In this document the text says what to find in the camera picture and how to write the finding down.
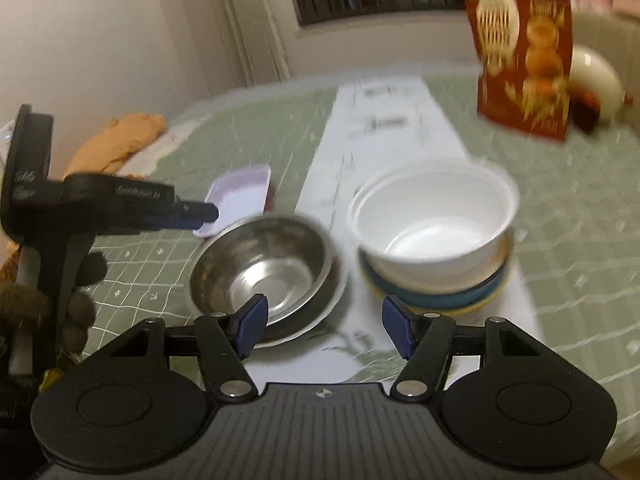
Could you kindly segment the lilac rectangular plastic tray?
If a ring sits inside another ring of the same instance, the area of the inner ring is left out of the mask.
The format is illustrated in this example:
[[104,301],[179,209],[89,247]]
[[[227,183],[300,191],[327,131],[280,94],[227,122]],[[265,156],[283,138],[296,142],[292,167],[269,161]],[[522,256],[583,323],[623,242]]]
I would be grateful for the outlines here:
[[245,166],[218,177],[204,198],[205,203],[217,207],[218,218],[215,222],[204,223],[193,234],[209,238],[236,222],[262,214],[267,206],[270,181],[269,165]]

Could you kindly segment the stainless steel bowl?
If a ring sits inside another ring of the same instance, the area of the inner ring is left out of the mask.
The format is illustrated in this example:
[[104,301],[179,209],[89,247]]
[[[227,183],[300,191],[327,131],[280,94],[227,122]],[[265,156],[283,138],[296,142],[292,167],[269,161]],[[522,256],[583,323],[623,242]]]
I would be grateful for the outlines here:
[[326,284],[336,256],[326,228],[298,214],[262,214],[228,226],[196,253],[186,298],[202,313],[233,313],[256,294],[269,326],[306,307]]

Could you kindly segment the white floral plate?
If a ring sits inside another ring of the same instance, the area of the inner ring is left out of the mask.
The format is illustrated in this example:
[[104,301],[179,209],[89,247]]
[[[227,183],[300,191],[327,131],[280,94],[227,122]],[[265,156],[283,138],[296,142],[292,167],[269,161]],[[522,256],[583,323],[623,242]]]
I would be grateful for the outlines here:
[[346,287],[348,274],[336,252],[322,262],[303,256],[252,257],[228,263],[202,252],[186,276],[186,301],[197,314],[232,314],[256,294],[268,299],[268,321],[257,349],[294,340],[326,318]]

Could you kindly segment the white disposable plastic bowl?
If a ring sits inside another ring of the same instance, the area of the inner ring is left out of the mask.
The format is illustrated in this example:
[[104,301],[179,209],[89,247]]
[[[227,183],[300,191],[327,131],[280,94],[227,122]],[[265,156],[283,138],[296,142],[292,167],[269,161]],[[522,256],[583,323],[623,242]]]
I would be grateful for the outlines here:
[[352,198],[347,224],[386,282],[452,294],[503,267],[519,206],[518,186],[500,166],[434,159],[370,179]]

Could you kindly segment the cartoon print bedsheet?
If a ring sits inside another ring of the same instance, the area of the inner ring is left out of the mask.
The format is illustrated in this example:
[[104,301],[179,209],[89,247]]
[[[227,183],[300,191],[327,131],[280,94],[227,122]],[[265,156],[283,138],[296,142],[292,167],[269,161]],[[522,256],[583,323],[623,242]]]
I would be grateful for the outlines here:
[[149,177],[160,160],[173,153],[201,125],[201,119],[184,120],[170,126],[154,142],[142,148],[118,170],[118,175]]

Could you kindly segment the orange cloth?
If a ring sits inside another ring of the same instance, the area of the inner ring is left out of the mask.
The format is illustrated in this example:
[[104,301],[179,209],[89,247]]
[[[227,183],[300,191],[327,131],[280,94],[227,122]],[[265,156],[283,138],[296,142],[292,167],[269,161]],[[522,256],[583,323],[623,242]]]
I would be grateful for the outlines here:
[[100,133],[81,145],[66,165],[63,177],[82,172],[116,174],[132,155],[155,142],[166,128],[161,114],[112,118]]

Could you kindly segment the green checked tablecloth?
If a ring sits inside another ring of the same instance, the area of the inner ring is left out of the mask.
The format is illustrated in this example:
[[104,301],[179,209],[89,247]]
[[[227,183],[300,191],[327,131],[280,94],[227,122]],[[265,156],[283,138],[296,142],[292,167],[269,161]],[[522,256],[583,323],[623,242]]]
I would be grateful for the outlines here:
[[[171,125],[203,122],[148,178],[199,200],[227,171],[252,164],[245,128],[253,104],[297,90],[336,88],[384,76],[294,81],[198,103]],[[454,108],[437,76],[440,106]],[[538,140],[479,118],[457,117],[468,154],[503,167],[521,205],[514,222],[508,282],[480,309],[462,316],[478,324],[501,315],[540,338],[608,390],[617,427],[605,459],[639,454],[639,140],[616,125],[594,136],[572,132],[563,143]]]

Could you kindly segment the white deer table runner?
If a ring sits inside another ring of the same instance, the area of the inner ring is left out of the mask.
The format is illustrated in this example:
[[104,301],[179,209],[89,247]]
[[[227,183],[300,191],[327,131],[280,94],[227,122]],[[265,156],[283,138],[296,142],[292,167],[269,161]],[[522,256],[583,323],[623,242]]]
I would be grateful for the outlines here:
[[442,74],[454,108],[440,106],[435,77],[384,76],[336,88],[297,90],[253,104],[245,133],[252,164],[274,171],[274,206],[325,224],[348,272],[344,295],[314,330],[256,351],[247,369],[258,387],[270,382],[382,382],[404,365],[381,321],[383,296],[362,276],[347,227],[352,196],[391,169],[436,158],[465,158],[469,145],[452,120],[476,116],[476,77]]

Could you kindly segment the beige curtain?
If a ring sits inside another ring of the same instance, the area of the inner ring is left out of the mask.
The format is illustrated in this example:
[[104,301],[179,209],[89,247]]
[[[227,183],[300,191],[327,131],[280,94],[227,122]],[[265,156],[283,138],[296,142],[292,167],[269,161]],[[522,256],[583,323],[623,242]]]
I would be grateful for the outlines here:
[[269,0],[222,0],[245,80],[252,86],[291,78]]

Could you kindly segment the dark red round object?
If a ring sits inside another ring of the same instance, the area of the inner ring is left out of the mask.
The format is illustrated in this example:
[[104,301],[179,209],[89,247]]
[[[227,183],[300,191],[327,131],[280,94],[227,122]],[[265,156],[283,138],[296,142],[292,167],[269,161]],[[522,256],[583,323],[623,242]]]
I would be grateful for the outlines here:
[[570,95],[570,117],[584,133],[596,130],[601,116],[599,98],[590,90],[578,90]]

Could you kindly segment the red quail eggs bag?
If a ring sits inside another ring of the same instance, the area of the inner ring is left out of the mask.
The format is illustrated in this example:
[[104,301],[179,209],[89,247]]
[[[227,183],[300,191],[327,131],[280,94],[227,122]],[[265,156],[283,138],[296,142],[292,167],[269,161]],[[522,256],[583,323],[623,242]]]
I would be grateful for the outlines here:
[[464,0],[482,71],[477,113],[563,142],[573,55],[570,0]]

